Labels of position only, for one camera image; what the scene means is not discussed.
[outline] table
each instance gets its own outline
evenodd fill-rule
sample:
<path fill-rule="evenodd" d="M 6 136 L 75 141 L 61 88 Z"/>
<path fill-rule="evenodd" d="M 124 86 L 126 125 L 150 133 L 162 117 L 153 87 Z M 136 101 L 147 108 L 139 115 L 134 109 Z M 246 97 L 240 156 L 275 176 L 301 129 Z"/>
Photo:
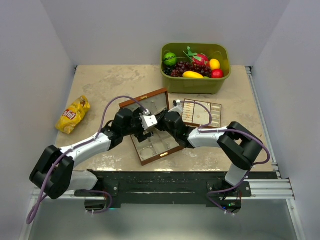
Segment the table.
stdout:
<path fill-rule="evenodd" d="M 244 66 L 232 66 L 230 77 L 215 95 L 169 94 L 169 102 L 177 99 L 194 99 L 222 105 L 221 126 L 232 121 L 241 123 L 264 143 L 266 139 L 259 113 Z M 59 132 L 56 146 L 63 147 L 84 140 L 97 132 L 105 106 L 114 97 L 127 95 L 138 97 L 163 88 L 159 65 L 79 65 L 76 69 L 68 107 L 75 99 L 85 95 L 91 104 L 74 131 L 67 135 Z M 114 118 L 119 110 L 116 100 L 109 108 L 104 123 Z M 256 161 L 264 161 L 267 155 L 262 151 Z M 228 171 L 231 161 L 219 148 L 200 147 L 184 149 L 163 157 L 153 163 L 141 166 L 130 137 L 111 151 L 98 154 L 75 168 L 83 171 Z M 271 162 L 256 166 L 253 171 L 273 171 Z"/>

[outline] dragon fruit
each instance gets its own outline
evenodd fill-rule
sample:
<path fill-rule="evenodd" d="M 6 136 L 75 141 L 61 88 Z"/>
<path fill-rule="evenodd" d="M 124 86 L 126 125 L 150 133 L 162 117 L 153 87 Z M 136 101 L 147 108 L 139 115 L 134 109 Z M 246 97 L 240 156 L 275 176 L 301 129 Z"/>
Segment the dragon fruit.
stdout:
<path fill-rule="evenodd" d="M 206 66 L 210 67 L 209 59 L 207 58 L 206 55 L 202 53 L 192 53 L 190 51 L 190 47 L 188 46 L 186 49 L 187 53 L 185 51 L 184 54 L 190 59 L 192 64 L 199 65 L 199 66 Z"/>

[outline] tabletop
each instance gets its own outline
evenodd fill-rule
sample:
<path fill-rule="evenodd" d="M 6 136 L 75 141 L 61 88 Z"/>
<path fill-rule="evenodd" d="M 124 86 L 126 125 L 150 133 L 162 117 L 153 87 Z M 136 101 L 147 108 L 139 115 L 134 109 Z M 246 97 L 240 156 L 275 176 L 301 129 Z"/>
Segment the tabletop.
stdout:
<path fill-rule="evenodd" d="M 221 90 L 214 95 L 208 94 L 170 94 L 173 100 L 192 99 L 222 105 L 221 126 L 239 122 L 264 143 L 266 139 L 256 107 L 250 82 L 244 66 L 231 66 L 231 75 L 224 82 Z M 79 65 L 66 104 L 68 107 L 81 95 L 85 95 L 91 109 L 84 119 L 68 135 L 59 132 L 56 146 L 75 144 L 97 132 L 102 114 L 108 102 L 120 95 L 138 97 L 163 88 L 159 65 Z M 127 99 L 118 99 L 106 113 L 104 123 L 113 120 L 120 109 L 119 103 Z M 256 162 L 266 159 L 264 151 Z M 98 154 L 75 168 L 83 171 L 228 171 L 231 161 L 220 148 L 199 147 L 183 149 L 165 156 L 155 162 L 141 166 L 139 156 L 129 136 L 122 144 L 111 151 Z M 271 162 L 257 165 L 253 171 L 273 171 Z"/>

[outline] red logo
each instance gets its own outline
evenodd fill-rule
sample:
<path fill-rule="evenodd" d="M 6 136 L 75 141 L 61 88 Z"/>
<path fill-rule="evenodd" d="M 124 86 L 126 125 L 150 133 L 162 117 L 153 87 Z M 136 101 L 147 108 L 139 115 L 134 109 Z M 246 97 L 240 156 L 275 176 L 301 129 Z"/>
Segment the red logo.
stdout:
<path fill-rule="evenodd" d="M 72 120 L 76 117 L 76 113 L 74 113 L 73 111 L 67 109 L 65 110 L 65 112 L 63 113 L 63 116 L 67 117 L 68 119 Z"/>

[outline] red apple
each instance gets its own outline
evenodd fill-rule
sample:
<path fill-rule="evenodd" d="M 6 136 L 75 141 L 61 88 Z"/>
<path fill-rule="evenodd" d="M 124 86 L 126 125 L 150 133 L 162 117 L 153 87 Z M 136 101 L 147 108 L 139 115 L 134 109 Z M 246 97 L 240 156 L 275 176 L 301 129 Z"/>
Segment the red apple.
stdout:
<path fill-rule="evenodd" d="M 224 77 L 224 72 L 221 69 L 215 69 L 211 72 L 212 79 L 221 79 Z"/>

